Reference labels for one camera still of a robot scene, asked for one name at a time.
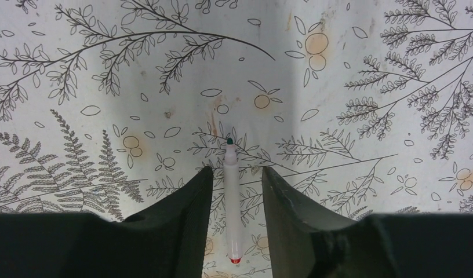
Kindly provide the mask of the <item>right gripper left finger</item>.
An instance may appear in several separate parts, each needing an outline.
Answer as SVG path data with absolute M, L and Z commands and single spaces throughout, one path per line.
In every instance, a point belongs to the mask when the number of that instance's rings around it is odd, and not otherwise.
M 0 277 L 200 277 L 212 194 L 213 171 L 204 167 L 122 222 L 0 214 Z

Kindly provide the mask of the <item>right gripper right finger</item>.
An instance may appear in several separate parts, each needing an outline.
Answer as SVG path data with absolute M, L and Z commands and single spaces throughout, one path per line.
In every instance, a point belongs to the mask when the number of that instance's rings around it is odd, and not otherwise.
M 262 172 L 274 277 L 473 277 L 473 214 L 371 214 L 354 221 Z

